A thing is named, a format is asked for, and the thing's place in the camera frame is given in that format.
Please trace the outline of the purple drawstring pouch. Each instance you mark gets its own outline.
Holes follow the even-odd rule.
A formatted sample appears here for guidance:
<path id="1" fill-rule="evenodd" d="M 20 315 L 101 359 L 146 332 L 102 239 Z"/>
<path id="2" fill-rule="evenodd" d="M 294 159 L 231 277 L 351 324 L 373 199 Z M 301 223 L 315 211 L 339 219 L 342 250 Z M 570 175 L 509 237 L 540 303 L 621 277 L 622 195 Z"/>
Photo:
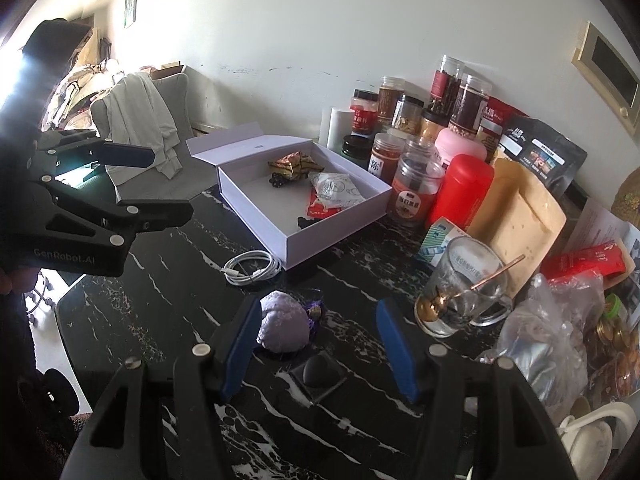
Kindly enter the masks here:
<path id="1" fill-rule="evenodd" d="M 273 353 L 296 352 L 309 342 L 309 318 L 292 296 L 274 290 L 260 300 L 262 322 L 256 342 Z"/>

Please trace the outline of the pink lidded container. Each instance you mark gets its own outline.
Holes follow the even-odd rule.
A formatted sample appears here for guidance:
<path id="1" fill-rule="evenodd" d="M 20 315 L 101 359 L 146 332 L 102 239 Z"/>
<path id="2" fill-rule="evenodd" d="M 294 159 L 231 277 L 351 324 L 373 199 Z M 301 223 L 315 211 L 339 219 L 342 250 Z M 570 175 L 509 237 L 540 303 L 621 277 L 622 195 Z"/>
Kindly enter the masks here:
<path id="1" fill-rule="evenodd" d="M 450 166 L 450 162 L 458 155 L 470 155 L 482 162 L 487 157 L 484 144 L 465 136 L 460 136 L 459 133 L 450 128 L 443 128 L 439 131 L 434 145 L 444 169 L 447 169 Z"/>

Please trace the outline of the tall dark label jar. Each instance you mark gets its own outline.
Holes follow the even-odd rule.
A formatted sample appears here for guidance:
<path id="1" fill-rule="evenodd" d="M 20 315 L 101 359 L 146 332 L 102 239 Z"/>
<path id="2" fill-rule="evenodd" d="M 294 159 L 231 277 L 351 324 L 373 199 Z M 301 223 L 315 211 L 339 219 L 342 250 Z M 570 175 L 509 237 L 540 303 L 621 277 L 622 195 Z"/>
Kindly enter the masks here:
<path id="1" fill-rule="evenodd" d="M 448 127 L 460 136 L 474 138 L 492 88 L 492 83 L 483 78 L 463 74 Z"/>

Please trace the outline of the dried berries jar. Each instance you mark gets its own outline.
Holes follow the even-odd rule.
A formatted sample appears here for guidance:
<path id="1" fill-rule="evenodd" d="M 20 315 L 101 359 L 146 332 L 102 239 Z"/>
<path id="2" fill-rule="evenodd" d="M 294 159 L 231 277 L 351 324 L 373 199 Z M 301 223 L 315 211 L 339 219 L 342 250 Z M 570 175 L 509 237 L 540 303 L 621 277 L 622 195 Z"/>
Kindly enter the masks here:
<path id="1" fill-rule="evenodd" d="M 433 207 L 445 170 L 423 155 L 400 156 L 387 206 L 390 218 L 404 226 L 420 226 Z"/>

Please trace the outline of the kraft paper pouch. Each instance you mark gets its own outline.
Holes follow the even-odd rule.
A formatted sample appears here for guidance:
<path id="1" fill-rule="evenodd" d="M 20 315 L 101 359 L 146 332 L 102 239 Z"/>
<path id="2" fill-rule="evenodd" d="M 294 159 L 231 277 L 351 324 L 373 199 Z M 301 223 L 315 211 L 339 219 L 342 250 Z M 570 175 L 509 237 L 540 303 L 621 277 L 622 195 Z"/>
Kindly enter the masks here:
<path id="1" fill-rule="evenodd" d="M 524 257 L 506 271 L 506 294 L 513 298 L 547 257 L 566 215 L 544 184 L 519 162 L 499 158 L 494 169 L 491 186 L 466 232 L 505 263 Z"/>

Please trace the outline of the black round lid jar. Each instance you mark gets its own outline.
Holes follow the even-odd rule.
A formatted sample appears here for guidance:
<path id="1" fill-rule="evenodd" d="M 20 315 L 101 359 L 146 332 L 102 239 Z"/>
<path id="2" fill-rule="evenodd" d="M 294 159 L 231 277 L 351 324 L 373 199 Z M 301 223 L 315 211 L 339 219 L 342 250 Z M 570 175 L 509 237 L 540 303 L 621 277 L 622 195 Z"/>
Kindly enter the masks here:
<path id="1" fill-rule="evenodd" d="M 372 140 L 366 136 L 348 134 L 343 138 L 342 154 L 352 162 L 367 162 L 370 157 Z"/>

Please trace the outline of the red label black lid jar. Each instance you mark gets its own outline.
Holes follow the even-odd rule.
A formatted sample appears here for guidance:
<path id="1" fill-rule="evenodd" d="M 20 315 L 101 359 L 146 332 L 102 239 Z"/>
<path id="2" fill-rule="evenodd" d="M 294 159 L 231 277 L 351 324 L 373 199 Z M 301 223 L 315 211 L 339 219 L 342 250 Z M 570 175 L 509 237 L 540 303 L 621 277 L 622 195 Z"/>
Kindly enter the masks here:
<path id="1" fill-rule="evenodd" d="M 355 89 L 352 94 L 350 109 L 354 113 L 352 133 L 360 134 L 360 136 L 370 136 L 370 134 L 374 133 L 378 122 L 378 94 Z"/>

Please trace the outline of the chili powder jar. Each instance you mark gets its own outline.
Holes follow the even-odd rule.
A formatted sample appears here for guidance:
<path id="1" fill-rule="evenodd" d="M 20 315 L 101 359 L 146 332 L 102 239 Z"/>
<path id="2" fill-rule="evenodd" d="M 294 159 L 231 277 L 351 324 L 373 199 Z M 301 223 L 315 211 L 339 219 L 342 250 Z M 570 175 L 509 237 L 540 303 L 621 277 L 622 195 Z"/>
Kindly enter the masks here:
<path id="1" fill-rule="evenodd" d="M 404 148 L 404 139 L 389 133 L 378 133 L 374 137 L 368 163 L 370 174 L 391 184 Z"/>

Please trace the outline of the brown label clear jar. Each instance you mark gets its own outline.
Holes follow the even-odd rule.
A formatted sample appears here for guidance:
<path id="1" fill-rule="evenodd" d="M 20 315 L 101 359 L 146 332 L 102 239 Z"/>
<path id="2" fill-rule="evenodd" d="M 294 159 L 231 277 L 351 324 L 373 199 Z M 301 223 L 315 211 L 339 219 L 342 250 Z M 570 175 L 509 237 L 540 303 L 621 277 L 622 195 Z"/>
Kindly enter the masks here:
<path id="1" fill-rule="evenodd" d="M 381 127 L 392 123 L 397 102 L 405 93 L 405 83 L 402 78 L 383 77 L 378 89 L 378 124 Z"/>

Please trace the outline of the red bag behind jars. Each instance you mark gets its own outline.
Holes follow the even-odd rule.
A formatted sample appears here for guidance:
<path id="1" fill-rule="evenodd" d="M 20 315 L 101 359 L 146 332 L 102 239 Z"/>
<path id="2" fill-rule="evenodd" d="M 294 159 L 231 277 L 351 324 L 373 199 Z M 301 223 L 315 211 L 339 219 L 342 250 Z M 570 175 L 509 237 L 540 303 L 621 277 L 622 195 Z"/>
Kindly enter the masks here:
<path id="1" fill-rule="evenodd" d="M 527 114 L 493 96 L 488 99 L 475 137 L 486 148 L 485 162 L 492 161 L 506 123 L 515 116 L 527 117 Z"/>

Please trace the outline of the clear plastic bag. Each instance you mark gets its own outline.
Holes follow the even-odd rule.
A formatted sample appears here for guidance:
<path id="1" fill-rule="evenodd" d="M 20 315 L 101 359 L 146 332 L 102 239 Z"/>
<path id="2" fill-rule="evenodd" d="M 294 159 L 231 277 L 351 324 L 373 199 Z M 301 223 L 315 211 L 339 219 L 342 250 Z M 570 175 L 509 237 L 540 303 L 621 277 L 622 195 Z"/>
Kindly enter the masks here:
<path id="1" fill-rule="evenodd" d="M 548 280 L 536 274 L 492 348 L 478 360 L 509 358 L 550 416 L 566 414 L 586 388 L 585 332 L 603 313 L 603 276 L 595 270 Z"/>

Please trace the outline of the brown patterned wrapper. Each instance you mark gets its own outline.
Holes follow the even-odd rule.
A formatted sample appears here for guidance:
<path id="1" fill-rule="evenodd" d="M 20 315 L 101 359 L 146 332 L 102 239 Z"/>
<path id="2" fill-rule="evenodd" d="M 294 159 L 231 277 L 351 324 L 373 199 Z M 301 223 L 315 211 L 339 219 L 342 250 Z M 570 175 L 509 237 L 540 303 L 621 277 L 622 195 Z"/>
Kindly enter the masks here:
<path id="1" fill-rule="evenodd" d="M 278 174 L 281 179 L 288 181 L 303 180 L 308 178 L 312 172 L 324 170 L 323 166 L 301 151 L 270 160 L 268 166 L 272 174 Z"/>

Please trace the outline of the white foil sachet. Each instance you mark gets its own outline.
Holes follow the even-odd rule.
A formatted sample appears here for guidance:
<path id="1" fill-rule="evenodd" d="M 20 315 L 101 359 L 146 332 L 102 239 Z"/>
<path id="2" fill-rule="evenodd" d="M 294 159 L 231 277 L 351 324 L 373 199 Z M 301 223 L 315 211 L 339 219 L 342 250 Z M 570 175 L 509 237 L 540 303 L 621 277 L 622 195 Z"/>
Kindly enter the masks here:
<path id="1" fill-rule="evenodd" d="M 317 172 L 311 175 L 311 184 L 318 199 L 328 207 L 349 208 L 364 202 L 364 197 L 349 174 Z"/>

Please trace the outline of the red paper packet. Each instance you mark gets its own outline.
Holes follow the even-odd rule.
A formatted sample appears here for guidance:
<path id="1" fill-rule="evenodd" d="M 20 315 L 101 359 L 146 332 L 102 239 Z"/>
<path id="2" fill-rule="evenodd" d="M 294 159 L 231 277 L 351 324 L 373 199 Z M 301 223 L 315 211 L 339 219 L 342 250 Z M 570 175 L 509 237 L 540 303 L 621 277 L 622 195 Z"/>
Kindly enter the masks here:
<path id="1" fill-rule="evenodd" d="M 634 270 L 634 260 L 618 240 L 548 257 L 540 266 L 540 273 L 549 282 L 567 281 L 585 272 L 600 274 L 604 289 L 617 285 Z"/>

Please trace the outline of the blue white medicine box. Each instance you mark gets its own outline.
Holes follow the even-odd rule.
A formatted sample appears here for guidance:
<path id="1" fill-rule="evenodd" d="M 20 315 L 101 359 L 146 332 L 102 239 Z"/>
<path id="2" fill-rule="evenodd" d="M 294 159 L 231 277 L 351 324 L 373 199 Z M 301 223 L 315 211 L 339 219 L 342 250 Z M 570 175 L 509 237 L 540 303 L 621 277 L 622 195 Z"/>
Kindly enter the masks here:
<path id="1" fill-rule="evenodd" d="M 445 217 L 439 218 L 428 229 L 423 242 L 416 253 L 416 260 L 433 268 L 438 265 L 449 243 L 466 233 Z"/>

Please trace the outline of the red snack packet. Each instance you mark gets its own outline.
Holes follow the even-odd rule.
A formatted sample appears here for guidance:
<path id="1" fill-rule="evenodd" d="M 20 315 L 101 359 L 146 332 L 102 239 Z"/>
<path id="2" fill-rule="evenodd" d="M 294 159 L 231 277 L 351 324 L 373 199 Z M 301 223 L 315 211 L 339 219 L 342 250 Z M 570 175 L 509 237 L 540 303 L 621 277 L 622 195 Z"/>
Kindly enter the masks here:
<path id="1" fill-rule="evenodd" d="M 321 200 L 318 199 L 318 195 L 315 188 L 310 190 L 309 204 L 306 211 L 306 217 L 311 220 L 323 220 L 338 214 L 343 210 L 342 207 L 328 207 Z"/>

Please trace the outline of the white open gift box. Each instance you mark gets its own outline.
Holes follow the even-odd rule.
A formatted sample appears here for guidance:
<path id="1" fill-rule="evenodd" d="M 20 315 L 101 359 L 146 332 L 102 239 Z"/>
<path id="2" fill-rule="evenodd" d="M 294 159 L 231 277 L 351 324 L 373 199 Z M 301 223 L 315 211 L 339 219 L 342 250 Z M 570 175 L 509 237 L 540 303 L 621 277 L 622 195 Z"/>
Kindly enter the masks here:
<path id="1" fill-rule="evenodd" d="M 216 168 L 219 192 L 262 246 L 290 270 L 386 214 L 392 188 L 379 178 L 313 140 L 265 134 L 256 122 L 216 130 L 186 141 L 190 155 Z M 309 205 L 312 185 L 274 188 L 270 160 L 301 151 L 326 171 L 348 174 L 363 197 L 308 228 L 297 223 Z"/>

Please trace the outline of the copper spoon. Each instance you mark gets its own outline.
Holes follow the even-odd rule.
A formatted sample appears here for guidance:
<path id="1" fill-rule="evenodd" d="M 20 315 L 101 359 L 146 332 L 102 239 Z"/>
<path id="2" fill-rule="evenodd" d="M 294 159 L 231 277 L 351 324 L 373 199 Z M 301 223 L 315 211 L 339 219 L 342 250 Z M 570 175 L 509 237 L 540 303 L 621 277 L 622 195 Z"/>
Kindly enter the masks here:
<path id="1" fill-rule="evenodd" d="M 467 292 L 477 292 L 484 285 L 493 281 L 498 276 L 505 274 L 507 270 L 510 270 L 517 264 L 521 263 L 526 258 L 526 255 L 521 254 L 514 258 L 509 263 L 502 266 L 500 269 L 495 270 L 486 278 L 482 278 L 477 283 L 463 289 L 462 292 L 456 294 L 450 294 L 449 292 L 442 292 L 438 287 L 435 287 L 435 295 L 427 299 L 416 300 L 416 312 L 418 312 L 418 318 L 423 322 L 435 322 L 439 319 L 440 314 L 448 308 L 450 301 L 466 294 Z"/>

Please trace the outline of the clear empty plastic jar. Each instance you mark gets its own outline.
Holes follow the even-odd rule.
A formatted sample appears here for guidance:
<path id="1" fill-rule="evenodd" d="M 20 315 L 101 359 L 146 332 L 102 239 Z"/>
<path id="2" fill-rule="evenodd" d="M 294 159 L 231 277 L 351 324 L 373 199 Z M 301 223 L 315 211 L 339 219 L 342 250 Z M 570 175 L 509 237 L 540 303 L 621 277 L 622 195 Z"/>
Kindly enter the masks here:
<path id="1" fill-rule="evenodd" d="M 438 149 L 431 141 L 422 142 L 420 139 L 407 139 L 402 154 L 419 155 L 435 162 L 440 161 Z"/>

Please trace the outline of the red plastic canister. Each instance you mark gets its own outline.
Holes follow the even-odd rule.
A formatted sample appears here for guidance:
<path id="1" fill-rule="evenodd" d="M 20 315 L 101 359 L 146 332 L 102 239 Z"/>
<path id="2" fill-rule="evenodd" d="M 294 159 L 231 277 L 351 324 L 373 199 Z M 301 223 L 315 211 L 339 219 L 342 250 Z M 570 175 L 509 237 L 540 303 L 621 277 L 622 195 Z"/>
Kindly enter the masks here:
<path id="1" fill-rule="evenodd" d="M 471 155 L 460 154 L 452 159 L 434 205 L 426 217 L 429 228 L 445 218 L 466 231 L 491 186 L 495 169 Z"/>

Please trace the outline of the black lid nut jar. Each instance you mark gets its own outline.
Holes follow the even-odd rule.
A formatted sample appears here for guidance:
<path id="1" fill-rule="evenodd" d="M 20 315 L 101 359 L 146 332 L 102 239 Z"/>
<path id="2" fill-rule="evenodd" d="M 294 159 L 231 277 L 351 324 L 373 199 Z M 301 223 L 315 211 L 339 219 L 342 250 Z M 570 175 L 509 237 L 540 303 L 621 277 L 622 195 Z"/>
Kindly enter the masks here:
<path id="1" fill-rule="evenodd" d="M 423 107 L 424 102 L 421 99 L 404 93 L 397 101 L 392 127 L 415 136 L 420 130 Z"/>

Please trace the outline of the white cloth on chair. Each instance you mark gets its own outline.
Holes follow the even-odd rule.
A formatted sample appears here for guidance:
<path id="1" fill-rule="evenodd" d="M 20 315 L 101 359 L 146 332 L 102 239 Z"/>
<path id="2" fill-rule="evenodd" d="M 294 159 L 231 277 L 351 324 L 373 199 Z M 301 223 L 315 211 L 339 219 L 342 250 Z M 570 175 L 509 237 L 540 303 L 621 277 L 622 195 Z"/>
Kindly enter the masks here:
<path id="1" fill-rule="evenodd" d="M 154 153 L 150 169 L 168 180 L 181 171 L 178 128 L 148 74 L 125 76 L 100 102 L 105 105 L 108 136 L 113 141 L 150 148 Z"/>

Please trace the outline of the tall red label jar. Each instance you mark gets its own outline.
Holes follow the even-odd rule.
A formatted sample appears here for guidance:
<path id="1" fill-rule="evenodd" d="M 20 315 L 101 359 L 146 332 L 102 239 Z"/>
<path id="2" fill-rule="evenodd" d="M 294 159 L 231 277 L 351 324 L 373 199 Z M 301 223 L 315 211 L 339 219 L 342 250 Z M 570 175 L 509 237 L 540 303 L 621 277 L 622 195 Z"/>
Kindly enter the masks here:
<path id="1" fill-rule="evenodd" d="M 454 108 L 465 65 L 452 56 L 444 55 L 435 70 L 428 109 L 437 115 L 449 117 Z"/>

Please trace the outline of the black printed food pouch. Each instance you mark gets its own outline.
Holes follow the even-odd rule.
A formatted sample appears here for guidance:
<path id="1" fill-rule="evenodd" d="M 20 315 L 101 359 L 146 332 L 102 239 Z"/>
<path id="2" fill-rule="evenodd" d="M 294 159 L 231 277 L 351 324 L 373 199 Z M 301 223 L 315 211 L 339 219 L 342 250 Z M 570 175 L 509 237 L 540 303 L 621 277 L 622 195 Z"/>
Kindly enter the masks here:
<path id="1" fill-rule="evenodd" d="M 541 120 L 520 115 L 506 122 L 498 152 L 531 171 L 555 198 L 565 193 L 588 157 Z"/>

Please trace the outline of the black polka dot scrunchie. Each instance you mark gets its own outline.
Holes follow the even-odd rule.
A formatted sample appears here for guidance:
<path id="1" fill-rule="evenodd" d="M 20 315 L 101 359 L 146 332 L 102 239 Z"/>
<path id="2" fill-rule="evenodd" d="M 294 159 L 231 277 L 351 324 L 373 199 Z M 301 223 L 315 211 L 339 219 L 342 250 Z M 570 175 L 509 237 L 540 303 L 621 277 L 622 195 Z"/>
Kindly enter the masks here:
<path id="1" fill-rule="evenodd" d="M 297 225 L 299 229 L 308 228 L 308 226 L 313 226 L 317 222 L 318 222 L 317 218 L 305 218 L 305 217 L 297 218 Z"/>

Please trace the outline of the glass mug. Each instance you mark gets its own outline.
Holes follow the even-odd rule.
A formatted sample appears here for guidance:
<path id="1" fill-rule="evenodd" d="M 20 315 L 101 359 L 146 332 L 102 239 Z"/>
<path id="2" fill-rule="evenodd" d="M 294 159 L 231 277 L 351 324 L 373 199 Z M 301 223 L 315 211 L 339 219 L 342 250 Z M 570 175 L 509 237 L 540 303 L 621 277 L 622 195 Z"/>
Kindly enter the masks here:
<path id="1" fill-rule="evenodd" d="M 455 238 L 449 243 L 416 300 L 434 296 L 435 287 L 450 294 L 462 292 L 504 265 L 491 248 L 478 240 L 468 236 Z M 421 321 L 415 302 L 416 322 L 425 333 L 440 339 L 448 338 L 469 325 L 495 325 L 505 320 L 513 309 L 508 286 L 509 274 L 506 271 L 477 292 L 467 292 L 450 301 L 448 308 L 435 322 Z"/>

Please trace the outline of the tan paste black lid jar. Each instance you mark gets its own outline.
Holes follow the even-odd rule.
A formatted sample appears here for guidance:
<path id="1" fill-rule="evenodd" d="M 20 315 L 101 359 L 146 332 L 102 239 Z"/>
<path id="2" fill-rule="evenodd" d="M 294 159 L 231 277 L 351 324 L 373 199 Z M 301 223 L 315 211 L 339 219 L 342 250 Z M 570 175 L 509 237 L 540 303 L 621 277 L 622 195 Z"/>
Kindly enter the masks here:
<path id="1" fill-rule="evenodd" d="M 448 124 L 449 118 L 446 115 L 436 114 L 424 108 L 421 113 L 419 144 L 422 146 L 434 144 L 439 133 Z"/>

